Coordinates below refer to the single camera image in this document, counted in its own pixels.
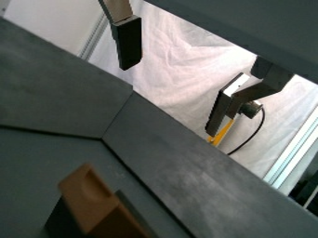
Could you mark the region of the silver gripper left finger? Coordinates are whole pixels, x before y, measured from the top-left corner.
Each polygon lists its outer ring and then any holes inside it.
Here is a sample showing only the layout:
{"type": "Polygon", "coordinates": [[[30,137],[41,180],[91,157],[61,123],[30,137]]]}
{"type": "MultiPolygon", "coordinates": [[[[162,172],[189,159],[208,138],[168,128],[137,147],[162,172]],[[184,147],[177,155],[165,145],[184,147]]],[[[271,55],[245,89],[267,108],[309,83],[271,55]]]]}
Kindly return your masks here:
{"type": "Polygon", "coordinates": [[[126,71],[142,60],[142,18],[133,13],[130,0],[98,0],[112,23],[120,68],[126,71]]]}

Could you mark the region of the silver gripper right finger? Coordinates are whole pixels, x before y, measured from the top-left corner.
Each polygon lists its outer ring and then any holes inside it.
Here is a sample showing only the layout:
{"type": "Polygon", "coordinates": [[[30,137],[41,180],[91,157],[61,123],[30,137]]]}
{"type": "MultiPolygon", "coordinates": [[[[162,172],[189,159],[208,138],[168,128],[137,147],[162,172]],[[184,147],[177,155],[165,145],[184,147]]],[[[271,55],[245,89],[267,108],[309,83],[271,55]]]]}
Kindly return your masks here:
{"type": "Polygon", "coordinates": [[[244,113],[253,119],[264,109],[257,100],[279,93],[293,77],[285,68],[257,57],[250,73],[240,73],[220,90],[205,126],[208,135],[220,135],[225,117],[234,120],[244,113]]]}

